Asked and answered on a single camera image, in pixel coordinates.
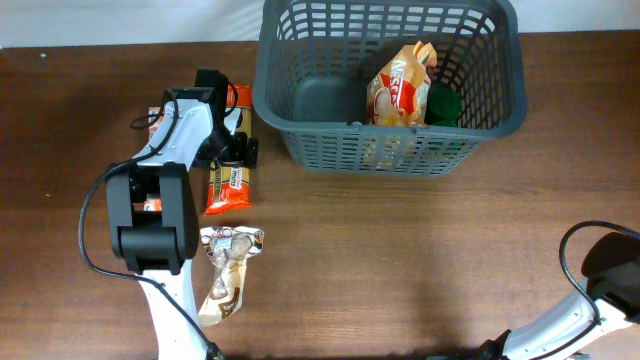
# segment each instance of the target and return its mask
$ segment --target snack bag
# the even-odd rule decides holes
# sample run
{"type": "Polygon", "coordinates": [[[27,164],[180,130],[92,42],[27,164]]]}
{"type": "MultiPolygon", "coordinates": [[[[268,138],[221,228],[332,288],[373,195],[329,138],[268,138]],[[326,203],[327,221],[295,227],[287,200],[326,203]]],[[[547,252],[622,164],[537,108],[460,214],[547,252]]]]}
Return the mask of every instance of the snack bag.
{"type": "Polygon", "coordinates": [[[405,45],[367,86],[367,124],[426,126],[427,93],[437,61],[431,43],[405,45]]]}
{"type": "Polygon", "coordinates": [[[247,259],[260,254],[264,232],[246,226],[200,229],[207,257],[215,266],[213,287],[200,307],[200,326],[226,319],[242,306],[247,259]]]}
{"type": "MultiPolygon", "coordinates": [[[[251,87],[235,85],[238,103],[235,110],[224,119],[224,124],[233,135],[236,131],[251,137],[251,87]]],[[[227,110],[233,107],[235,96],[231,86],[227,91],[227,110]]],[[[250,207],[249,169],[220,166],[209,175],[209,193],[205,215],[222,214],[229,209],[250,207]]]]}
{"type": "MultiPolygon", "coordinates": [[[[149,115],[155,115],[159,112],[160,112],[159,107],[149,108],[149,115]]],[[[149,122],[152,122],[154,118],[155,117],[149,117],[149,122]]],[[[149,126],[149,140],[151,140],[151,138],[153,137],[153,134],[155,134],[156,130],[158,130],[158,128],[160,127],[160,124],[162,124],[163,119],[164,119],[164,115],[160,116],[158,121],[156,121],[154,124],[149,126]]],[[[147,200],[145,200],[144,202],[143,210],[144,211],[162,211],[162,201],[160,201],[160,199],[157,197],[148,195],[147,200]]]]}

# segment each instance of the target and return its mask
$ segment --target white wall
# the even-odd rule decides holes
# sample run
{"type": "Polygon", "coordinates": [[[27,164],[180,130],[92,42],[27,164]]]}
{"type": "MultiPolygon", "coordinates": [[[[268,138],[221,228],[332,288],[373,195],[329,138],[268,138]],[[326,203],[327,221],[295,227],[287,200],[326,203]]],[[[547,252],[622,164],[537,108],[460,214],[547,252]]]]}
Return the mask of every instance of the white wall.
{"type": "MultiPolygon", "coordinates": [[[[0,0],[0,47],[257,40],[264,0],[0,0]]],[[[511,0],[521,32],[640,29],[640,0],[511,0]]]]}

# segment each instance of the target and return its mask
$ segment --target gray basket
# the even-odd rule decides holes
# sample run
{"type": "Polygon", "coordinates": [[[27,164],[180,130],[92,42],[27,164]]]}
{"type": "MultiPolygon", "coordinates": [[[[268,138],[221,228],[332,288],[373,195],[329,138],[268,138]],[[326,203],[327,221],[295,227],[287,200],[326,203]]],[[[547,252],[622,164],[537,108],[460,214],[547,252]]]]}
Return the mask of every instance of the gray basket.
{"type": "Polygon", "coordinates": [[[515,11],[506,0],[266,0],[253,103],[307,169],[445,174],[524,120],[515,11]],[[434,44],[437,81],[463,99],[458,128],[347,125],[365,118],[369,80],[417,40],[434,44]]]}

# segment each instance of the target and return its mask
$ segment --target wood grain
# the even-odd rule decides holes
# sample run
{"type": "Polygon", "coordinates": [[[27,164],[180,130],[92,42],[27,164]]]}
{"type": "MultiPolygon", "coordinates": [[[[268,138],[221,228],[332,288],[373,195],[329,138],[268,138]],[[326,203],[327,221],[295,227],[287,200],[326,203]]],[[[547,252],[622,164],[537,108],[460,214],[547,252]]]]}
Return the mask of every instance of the wood grain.
{"type": "MultiPolygon", "coordinates": [[[[139,286],[90,272],[76,243],[88,187],[137,152],[133,117],[199,67],[254,78],[255,43],[0,51],[0,358],[151,359],[139,286]]],[[[428,179],[312,173],[254,118],[260,166],[251,209],[201,218],[266,232],[243,308],[206,330],[251,357],[452,353],[522,326],[569,291],[557,260],[573,224],[640,228],[640,33],[523,35],[529,113],[512,136],[428,179]]],[[[206,174],[192,186],[202,213],[206,174]]],[[[108,245],[104,192],[88,219],[92,257],[108,245]]],[[[569,263],[603,235],[585,231],[569,263]]],[[[197,302],[213,269],[199,253],[197,302]]],[[[586,350],[637,356],[638,327],[586,350]]]]}

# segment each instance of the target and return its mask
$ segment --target basket rim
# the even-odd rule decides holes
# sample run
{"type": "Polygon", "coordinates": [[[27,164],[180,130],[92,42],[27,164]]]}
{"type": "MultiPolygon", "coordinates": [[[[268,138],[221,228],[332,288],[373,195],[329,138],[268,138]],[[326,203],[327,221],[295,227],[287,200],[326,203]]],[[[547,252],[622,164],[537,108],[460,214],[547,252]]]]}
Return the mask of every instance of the basket rim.
{"type": "MultiPolygon", "coordinates": [[[[505,13],[506,18],[506,41],[509,43],[508,56],[511,62],[511,77],[513,81],[513,103],[510,116],[504,120],[503,125],[493,129],[468,129],[450,128],[441,126],[429,126],[427,128],[402,128],[402,127],[382,127],[347,125],[346,123],[308,123],[286,120],[274,114],[266,103],[265,96],[269,73],[266,55],[270,53],[275,31],[266,17],[271,14],[274,0],[265,0],[263,8],[263,21],[258,40],[258,54],[256,62],[256,78],[252,90],[253,107],[258,116],[270,126],[287,132],[322,132],[349,134],[355,136],[428,136],[454,139],[467,139],[470,141],[487,141],[503,138],[518,130],[527,114],[527,98],[524,88],[524,71],[522,68],[522,52],[520,49],[520,39],[518,38],[518,19],[516,11],[508,0],[491,0],[496,3],[505,13]]],[[[424,6],[425,2],[415,2],[424,6]]]]}

